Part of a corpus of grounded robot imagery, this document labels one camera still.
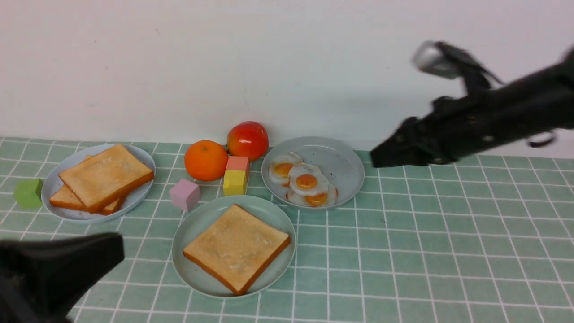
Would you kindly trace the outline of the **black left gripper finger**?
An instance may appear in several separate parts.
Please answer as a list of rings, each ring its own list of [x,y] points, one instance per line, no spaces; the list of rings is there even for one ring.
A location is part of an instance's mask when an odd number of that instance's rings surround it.
[[[30,277],[32,305],[41,321],[68,321],[72,307],[125,258],[119,233],[59,239],[52,241],[2,240],[1,262],[36,262],[40,267]]]

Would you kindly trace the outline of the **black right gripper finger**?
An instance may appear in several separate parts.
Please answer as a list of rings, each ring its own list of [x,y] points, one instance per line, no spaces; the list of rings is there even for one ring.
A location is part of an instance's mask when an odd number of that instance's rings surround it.
[[[408,117],[388,139],[370,151],[374,168],[427,166],[431,162],[420,119]]]

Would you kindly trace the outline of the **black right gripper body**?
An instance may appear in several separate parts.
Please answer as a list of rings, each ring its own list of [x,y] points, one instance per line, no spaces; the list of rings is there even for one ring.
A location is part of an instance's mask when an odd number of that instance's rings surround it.
[[[448,164],[519,140],[532,148],[551,144],[556,129],[573,129],[573,50],[556,64],[499,88],[497,77],[466,50],[438,45],[463,78],[466,95],[445,96],[421,119],[430,164]]]

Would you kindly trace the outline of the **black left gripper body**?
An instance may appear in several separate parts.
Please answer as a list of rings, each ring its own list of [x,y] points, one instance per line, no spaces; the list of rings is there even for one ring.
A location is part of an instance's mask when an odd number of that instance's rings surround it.
[[[2,323],[40,323],[41,318],[32,305],[30,283],[40,267],[36,262],[8,264],[1,262],[1,321]]]

